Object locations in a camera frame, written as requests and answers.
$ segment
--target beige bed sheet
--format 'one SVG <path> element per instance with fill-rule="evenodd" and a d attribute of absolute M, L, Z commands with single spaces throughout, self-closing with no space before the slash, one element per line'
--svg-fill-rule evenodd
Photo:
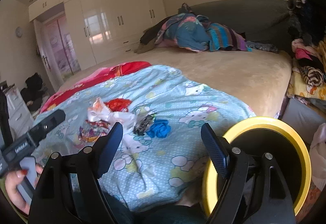
<path fill-rule="evenodd" d="M 131 61 L 178 68 L 190 80 L 233 95 L 256 115 L 269 117 L 279 111 L 291 77 L 291 59 L 286 54 L 259 50 L 194 53 L 180 48 L 155 48 L 143 54 L 126 53 L 83 70 L 69 78 L 60 90 L 68 89 L 98 68 Z"/>

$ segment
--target red plastic bag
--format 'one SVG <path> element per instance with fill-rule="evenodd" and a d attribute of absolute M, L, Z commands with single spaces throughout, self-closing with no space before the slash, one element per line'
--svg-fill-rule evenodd
<path fill-rule="evenodd" d="M 113 99 L 109 102 L 105 102 L 104 104 L 109 107 L 109 109 L 113 112 L 128 112 L 128 106 L 132 103 L 131 100 L 128 99 Z"/>

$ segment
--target metal screw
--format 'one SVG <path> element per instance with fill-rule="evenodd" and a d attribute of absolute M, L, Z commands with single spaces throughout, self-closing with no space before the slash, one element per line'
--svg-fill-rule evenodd
<path fill-rule="evenodd" d="M 240 154 L 240 153 L 241 153 L 241 150 L 240 150 L 240 148 L 238 148 L 238 147 L 233 147 L 233 148 L 232 148 L 232 152 L 233 152 L 234 154 Z"/>
<path fill-rule="evenodd" d="M 57 157 L 59 157 L 59 153 L 58 152 L 53 152 L 51 155 L 51 158 L 56 159 Z"/>
<path fill-rule="evenodd" d="M 268 152 L 265 153 L 265 157 L 266 157 L 266 159 L 269 159 L 269 160 L 273 159 L 273 155 Z"/>
<path fill-rule="evenodd" d="M 86 148 L 84 148 L 84 153 L 90 153 L 90 152 L 92 152 L 92 147 L 86 147 Z"/>

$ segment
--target gray headboard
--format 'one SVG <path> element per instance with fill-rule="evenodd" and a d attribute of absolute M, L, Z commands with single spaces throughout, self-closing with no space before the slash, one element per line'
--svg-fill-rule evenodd
<path fill-rule="evenodd" d="M 249 41 L 272 43 L 292 54 L 286 0 L 220 0 L 191 8 L 197 15 L 245 32 Z"/>

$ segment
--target light blue blanket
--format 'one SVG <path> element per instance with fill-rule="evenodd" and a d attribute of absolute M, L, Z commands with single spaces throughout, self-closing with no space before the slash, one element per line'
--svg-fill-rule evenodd
<path fill-rule="evenodd" d="M 202 176 L 207 152 L 200 127 L 205 122 L 217 135 L 223 135 L 239 121 L 255 116 L 239 99 L 190 81 L 178 69 L 151 66 L 80 91 L 40 114 L 35 123 L 62 109 L 66 121 L 40 142 L 33 153 L 37 162 L 44 165 L 54 151 L 67 155 L 85 146 L 78 139 L 79 127 L 87 119 L 87 108 L 97 97 L 104 102 L 130 99 L 129 112 L 154 111 L 157 120 L 167 120 L 159 123 L 164 126 L 162 131 L 171 128 L 165 138 L 160 134 L 153 138 L 147 134 L 125 134 L 109 171 L 99 180 L 103 190 L 132 211 L 177 201 L 189 184 Z"/>

